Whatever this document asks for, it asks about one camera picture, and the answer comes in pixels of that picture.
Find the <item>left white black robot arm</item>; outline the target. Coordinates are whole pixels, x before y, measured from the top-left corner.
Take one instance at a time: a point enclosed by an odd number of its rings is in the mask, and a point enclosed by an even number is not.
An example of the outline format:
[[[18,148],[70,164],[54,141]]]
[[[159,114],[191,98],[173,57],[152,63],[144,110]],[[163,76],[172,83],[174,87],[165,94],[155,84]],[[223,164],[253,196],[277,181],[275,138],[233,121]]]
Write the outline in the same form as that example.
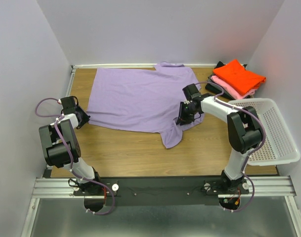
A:
[[[75,190],[91,195],[99,194],[103,188],[99,174],[83,159],[75,130],[89,122],[90,116],[80,107],[76,96],[54,100],[62,106],[61,113],[53,115],[55,121],[39,128],[44,159],[49,166],[64,168],[75,176],[68,181]]]

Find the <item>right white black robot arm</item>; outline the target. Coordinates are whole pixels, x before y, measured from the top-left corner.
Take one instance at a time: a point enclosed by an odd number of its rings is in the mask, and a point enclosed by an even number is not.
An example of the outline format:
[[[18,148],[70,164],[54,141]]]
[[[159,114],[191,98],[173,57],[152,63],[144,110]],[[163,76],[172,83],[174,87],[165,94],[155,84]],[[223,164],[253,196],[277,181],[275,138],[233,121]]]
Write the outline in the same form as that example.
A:
[[[217,95],[201,94],[195,84],[184,87],[182,91],[186,101],[180,103],[177,124],[191,124],[196,114],[211,114],[227,124],[232,148],[230,158],[218,179],[205,182],[206,193],[229,194],[236,191],[244,183],[249,157],[260,149],[266,138],[255,108],[231,105],[219,100]]]

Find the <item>purple t shirt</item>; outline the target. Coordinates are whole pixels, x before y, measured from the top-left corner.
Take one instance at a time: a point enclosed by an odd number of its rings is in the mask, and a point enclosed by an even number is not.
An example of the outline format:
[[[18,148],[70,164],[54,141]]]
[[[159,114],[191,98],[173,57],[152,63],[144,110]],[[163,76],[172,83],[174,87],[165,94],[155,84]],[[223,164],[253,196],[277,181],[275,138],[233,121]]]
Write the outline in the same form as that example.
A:
[[[97,69],[87,114],[89,124],[115,130],[159,133],[168,149],[182,140],[182,133],[204,117],[195,115],[188,125],[177,125],[183,88],[197,84],[189,67],[157,64],[152,70]]]

